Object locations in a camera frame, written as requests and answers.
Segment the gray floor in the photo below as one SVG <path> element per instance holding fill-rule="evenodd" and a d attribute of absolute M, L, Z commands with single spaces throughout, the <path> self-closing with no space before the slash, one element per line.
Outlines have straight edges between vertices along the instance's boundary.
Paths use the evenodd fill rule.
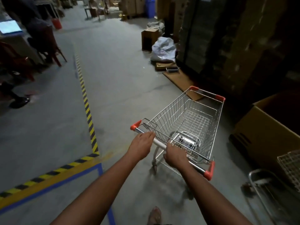
<path fill-rule="evenodd" d="M 26 88 L 39 90 L 39 100 L 20 110 L 3 112 L 0 117 L 6 123 L 0 127 L 4 148 L 0 178 L 5 180 L 0 190 L 91 151 L 81 91 L 74 75 L 72 43 L 81 59 L 100 153 L 110 155 L 103 162 L 104 170 L 124 154 L 136 135 L 129 129 L 131 124 L 154 117 L 182 93 L 162 73 L 155 72 L 149 53 L 141 51 L 141 31 L 147 19 L 85 21 L 81 6 L 65 13 L 64 30 L 55 37 L 69 62 L 61 69 L 54 65 L 37 76 L 36 83 L 19 87 L 19 92 Z M 236 108 L 227 102 L 212 153 L 216 161 L 212 184 L 254 224 L 259 224 L 240 190 L 250 167 L 228 141 L 237 117 Z M 116 223 L 145 224 L 149 211 L 158 206 L 164 223 L 205 224 L 195 200 L 186 199 L 185 184 L 178 175 L 162 166 L 156 176 L 152 175 L 152 153 L 135 167 L 118 194 L 112 206 Z M 32 217 L 24 215 L 23 205 L 23 209 L 14 209 L 0 219 L 13 217 L 16 222 L 24 221 L 22 224 L 47 224 L 95 178 L 90 174 L 81 178 L 81 185 L 70 183 L 48 193 L 55 199 L 64 195 L 63 202 L 47 205 L 47 195 L 28 203 L 32 207 L 26 213 Z M 51 210 L 55 204 L 57 210 Z M 261 223 L 269 222 L 257 199 L 251 199 L 251 204 Z M 41 219 L 43 213 L 48 219 Z"/>

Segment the forearm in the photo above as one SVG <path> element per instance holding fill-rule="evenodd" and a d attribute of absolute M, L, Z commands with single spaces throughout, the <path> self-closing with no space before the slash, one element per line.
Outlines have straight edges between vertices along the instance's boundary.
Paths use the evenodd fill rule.
<path fill-rule="evenodd" d="M 136 160 L 128 154 L 125 154 L 117 163 L 82 192 L 52 222 L 52 225 L 99 225 L 136 164 Z"/>
<path fill-rule="evenodd" d="M 181 168 L 180 173 L 194 194 L 197 204 L 207 224 L 211 225 L 250 225 L 240 213 L 216 188 L 213 187 L 190 164 Z"/>

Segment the screen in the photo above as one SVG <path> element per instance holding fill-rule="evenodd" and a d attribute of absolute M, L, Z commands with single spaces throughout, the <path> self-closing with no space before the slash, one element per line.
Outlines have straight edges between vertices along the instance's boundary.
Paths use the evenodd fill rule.
<path fill-rule="evenodd" d="M 9 20 L 0 22 L 0 31 L 2 34 L 8 34 L 22 30 L 15 20 Z"/>

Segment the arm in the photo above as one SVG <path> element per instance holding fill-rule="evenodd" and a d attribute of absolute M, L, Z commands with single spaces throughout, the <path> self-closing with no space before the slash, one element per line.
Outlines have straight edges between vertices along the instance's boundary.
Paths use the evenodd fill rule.
<path fill-rule="evenodd" d="M 242 213 L 190 165 L 184 150 L 169 143 L 167 153 L 163 157 L 170 166 L 181 173 L 207 224 L 251 225 Z"/>
<path fill-rule="evenodd" d="M 51 225 L 99 225 L 133 168 L 149 154 L 154 137 L 153 132 L 137 135 L 127 153 L 84 190 Z"/>

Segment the white plastic bag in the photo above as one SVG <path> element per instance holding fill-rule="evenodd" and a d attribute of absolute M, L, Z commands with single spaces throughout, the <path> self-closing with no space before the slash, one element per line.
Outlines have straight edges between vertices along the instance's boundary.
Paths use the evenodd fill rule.
<path fill-rule="evenodd" d="M 152 46 L 151 61 L 175 62 L 176 46 L 173 39 L 159 37 Z"/>

